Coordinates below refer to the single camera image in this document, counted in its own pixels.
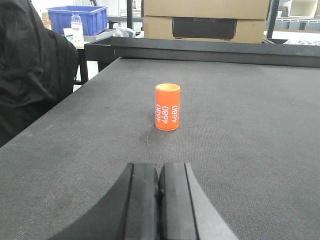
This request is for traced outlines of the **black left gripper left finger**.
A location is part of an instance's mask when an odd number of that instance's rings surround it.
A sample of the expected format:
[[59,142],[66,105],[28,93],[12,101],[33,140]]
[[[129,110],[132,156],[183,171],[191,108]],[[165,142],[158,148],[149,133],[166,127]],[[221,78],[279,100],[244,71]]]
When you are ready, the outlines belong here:
[[158,175],[150,163],[128,163],[109,191],[54,240],[158,239]]

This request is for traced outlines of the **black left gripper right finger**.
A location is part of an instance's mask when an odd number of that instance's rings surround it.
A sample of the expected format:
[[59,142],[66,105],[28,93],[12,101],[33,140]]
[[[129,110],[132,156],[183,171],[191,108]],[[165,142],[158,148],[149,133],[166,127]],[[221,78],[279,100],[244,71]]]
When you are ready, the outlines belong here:
[[236,240],[190,163],[165,163],[159,178],[160,239]]

